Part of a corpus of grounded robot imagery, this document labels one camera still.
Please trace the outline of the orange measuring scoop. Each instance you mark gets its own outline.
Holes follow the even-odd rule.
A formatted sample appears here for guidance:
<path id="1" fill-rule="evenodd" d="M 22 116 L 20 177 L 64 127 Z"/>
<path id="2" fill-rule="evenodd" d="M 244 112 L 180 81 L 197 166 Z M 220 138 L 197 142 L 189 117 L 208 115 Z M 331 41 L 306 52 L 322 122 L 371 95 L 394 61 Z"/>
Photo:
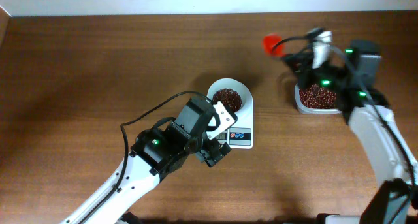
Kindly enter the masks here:
<path id="1" fill-rule="evenodd" d="M 286 42 L 289 42 L 291 39 L 283 39 L 279 35 L 275 33 L 271 33 L 266 35 L 262 42 L 263 42 L 263 48 L 265 52 L 272 57 L 284 57 L 285 52 L 284 50 L 284 44 Z"/>

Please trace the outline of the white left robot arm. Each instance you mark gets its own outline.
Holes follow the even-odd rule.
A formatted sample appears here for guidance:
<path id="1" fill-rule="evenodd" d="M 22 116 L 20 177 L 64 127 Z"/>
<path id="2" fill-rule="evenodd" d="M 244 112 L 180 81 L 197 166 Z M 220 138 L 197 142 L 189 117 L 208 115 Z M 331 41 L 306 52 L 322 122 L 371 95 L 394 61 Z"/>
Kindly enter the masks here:
<path id="1" fill-rule="evenodd" d="M 123 161 L 64 223 L 117 223 L 122 215 L 164 178 L 182 167 L 189 155 L 213 167 L 231 150 L 217 136 L 237 121 L 222 102 L 192 97 L 177 117 L 160 119 L 125 145 Z"/>

